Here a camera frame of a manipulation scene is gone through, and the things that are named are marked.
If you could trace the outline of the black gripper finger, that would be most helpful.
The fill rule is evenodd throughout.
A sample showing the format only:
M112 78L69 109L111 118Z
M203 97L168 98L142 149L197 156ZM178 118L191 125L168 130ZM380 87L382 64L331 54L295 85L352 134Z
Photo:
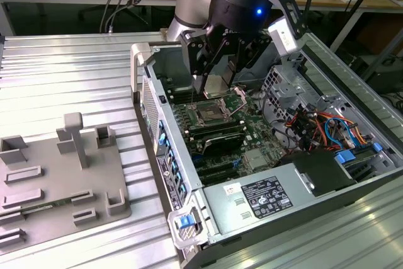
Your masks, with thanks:
M193 77L192 85L197 93L203 93L208 76L213 67L224 56L227 40L217 41L207 35L207 31L183 31L181 46L186 67Z
M236 74L245 68L252 68L270 43L271 38L268 35L260 35L248 44L240 40L236 53L228 57L227 67L222 74L224 83L231 87Z

